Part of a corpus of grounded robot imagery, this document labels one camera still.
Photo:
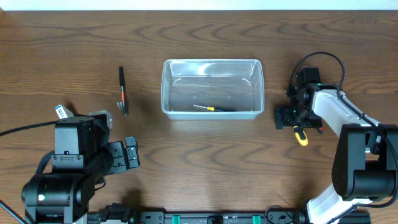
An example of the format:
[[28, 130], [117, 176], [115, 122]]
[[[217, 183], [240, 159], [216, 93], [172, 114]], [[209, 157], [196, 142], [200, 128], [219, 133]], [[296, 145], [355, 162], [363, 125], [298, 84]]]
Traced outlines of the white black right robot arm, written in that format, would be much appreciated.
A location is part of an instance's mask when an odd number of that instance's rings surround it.
[[337, 85], [289, 86], [290, 105], [275, 109], [275, 127], [291, 127], [301, 146], [305, 129], [325, 121], [338, 136], [332, 183], [306, 203], [295, 223], [338, 223], [358, 207], [384, 208], [397, 200], [397, 126], [381, 124], [356, 107]]

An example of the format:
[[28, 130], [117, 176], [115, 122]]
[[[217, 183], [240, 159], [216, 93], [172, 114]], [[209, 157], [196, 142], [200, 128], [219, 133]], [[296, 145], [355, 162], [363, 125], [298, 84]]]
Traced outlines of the stubby yellow black screwdriver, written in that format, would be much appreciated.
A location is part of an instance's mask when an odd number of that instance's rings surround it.
[[304, 129], [300, 126], [294, 126], [293, 130], [294, 130], [295, 137], [296, 137], [298, 143], [301, 146], [307, 146], [308, 145], [308, 137], [307, 137], [307, 134], [304, 131]]

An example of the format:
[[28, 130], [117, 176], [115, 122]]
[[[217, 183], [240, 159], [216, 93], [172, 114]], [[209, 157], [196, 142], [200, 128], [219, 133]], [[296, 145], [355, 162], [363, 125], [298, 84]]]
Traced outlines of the slim yellow black screwdriver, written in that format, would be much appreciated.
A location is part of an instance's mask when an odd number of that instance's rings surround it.
[[213, 112], [235, 112], [236, 110], [234, 109], [229, 109], [229, 108], [217, 108], [213, 106], [202, 106], [202, 105], [193, 105], [194, 107], [201, 109], [201, 110], [206, 110], [206, 111], [213, 111]]

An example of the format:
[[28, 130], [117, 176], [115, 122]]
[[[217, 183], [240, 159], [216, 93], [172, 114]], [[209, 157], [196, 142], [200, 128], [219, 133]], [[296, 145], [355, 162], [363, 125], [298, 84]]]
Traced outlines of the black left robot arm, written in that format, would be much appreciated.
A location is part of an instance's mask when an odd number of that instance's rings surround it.
[[135, 137], [110, 142], [109, 134], [104, 114], [55, 123], [52, 171], [38, 170], [22, 189], [27, 223], [74, 223], [88, 213], [105, 176], [139, 167]]

